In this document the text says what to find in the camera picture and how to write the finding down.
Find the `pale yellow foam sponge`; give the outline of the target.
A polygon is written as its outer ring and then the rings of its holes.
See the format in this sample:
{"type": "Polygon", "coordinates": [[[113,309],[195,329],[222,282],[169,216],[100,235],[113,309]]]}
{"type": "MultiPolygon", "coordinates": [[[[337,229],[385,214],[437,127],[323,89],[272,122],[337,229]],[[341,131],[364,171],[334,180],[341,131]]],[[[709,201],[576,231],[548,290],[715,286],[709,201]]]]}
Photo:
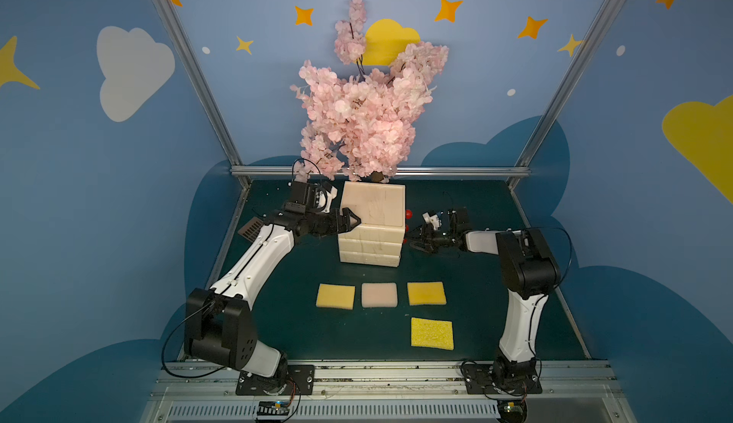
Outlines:
{"type": "Polygon", "coordinates": [[[353,310],[355,292],[355,287],[353,286],[320,284],[316,307],[353,310]]]}

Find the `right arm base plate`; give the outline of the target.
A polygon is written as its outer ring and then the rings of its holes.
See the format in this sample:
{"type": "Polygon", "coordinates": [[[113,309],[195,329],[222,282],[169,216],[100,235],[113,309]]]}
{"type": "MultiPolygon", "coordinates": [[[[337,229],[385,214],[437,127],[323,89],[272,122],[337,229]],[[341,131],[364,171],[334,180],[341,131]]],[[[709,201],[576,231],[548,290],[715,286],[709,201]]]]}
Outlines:
{"type": "Polygon", "coordinates": [[[507,394],[523,397],[542,394],[536,363],[482,364],[465,361],[458,367],[468,394],[507,394]]]}

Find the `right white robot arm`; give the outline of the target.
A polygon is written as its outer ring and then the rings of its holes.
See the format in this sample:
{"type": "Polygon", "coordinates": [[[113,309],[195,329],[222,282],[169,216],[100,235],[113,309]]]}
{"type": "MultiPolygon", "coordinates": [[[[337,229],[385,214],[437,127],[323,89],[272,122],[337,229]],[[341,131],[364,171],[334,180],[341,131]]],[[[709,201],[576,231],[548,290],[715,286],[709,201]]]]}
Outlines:
{"type": "Polygon", "coordinates": [[[408,242],[427,254],[455,247],[498,257],[508,309],[496,360],[488,366],[465,360],[459,371],[469,394],[540,394],[543,364],[536,352],[536,335],[545,305],[572,266],[574,244],[569,233],[559,226],[478,230],[471,227],[467,209],[454,208],[424,213],[408,242]]]}

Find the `white three-drawer cabinet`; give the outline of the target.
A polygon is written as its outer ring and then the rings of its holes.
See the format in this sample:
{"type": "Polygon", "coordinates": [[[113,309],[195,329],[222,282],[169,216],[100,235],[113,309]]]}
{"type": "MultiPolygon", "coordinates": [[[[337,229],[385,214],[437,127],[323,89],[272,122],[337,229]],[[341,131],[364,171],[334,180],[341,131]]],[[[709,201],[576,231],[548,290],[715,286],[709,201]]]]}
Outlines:
{"type": "Polygon", "coordinates": [[[341,208],[361,224],[338,236],[340,261],[397,268],[406,234],[406,186],[346,182],[341,208]]]}

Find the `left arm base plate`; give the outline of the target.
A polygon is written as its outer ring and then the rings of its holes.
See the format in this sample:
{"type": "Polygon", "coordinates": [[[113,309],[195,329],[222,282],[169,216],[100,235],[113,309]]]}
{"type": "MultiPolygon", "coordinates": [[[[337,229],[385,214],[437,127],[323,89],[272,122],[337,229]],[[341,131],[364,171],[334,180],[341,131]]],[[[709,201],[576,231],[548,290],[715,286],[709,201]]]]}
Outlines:
{"type": "Polygon", "coordinates": [[[235,394],[237,396],[311,396],[315,384],[313,365],[288,365],[273,377],[263,377],[242,371],[235,394]]]}

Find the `pink sponge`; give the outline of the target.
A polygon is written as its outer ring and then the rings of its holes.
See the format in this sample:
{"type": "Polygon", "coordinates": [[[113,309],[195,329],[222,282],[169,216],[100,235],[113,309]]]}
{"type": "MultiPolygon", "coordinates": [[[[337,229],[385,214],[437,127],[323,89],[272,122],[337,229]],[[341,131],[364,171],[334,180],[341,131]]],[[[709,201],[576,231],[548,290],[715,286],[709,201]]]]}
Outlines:
{"type": "Polygon", "coordinates": [[[364,283],[361,291],[363,308],[396,308],[398,292],[395,283],[364,283]]]}

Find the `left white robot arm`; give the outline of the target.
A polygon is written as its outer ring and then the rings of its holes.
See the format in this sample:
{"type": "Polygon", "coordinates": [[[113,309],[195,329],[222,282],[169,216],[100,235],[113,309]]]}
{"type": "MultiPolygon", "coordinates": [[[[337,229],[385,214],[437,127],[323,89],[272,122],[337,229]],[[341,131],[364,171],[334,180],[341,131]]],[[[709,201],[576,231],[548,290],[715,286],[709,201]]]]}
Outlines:
{"type": "Polygon", "coordinates": [[[309,174],[291,171],[290,193],[283,206],[249,228],[255,233],[249,249],[217,282],[194,289],[185,305],[182,346],[190,357],[252,375],[274,394],[286,386],[286,354],[259,339],[253,308],[265,283],[304,236],[328,237],[354,230],[362,223],[350,208],[334,207],[339,190],[332,182],[311,182],[309,174]]]}

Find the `bright yellow porous sponge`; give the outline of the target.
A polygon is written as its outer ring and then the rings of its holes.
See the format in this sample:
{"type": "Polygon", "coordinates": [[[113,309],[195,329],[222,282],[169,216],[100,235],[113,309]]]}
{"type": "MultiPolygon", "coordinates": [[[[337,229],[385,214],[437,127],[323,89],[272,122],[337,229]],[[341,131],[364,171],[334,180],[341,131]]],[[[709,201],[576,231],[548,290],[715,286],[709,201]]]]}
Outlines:
{"type": "Polygon", "coordinates": [[[410,344],[416,348],[453,350],[452,322],[416,317],[410,319],[410,344]]]}

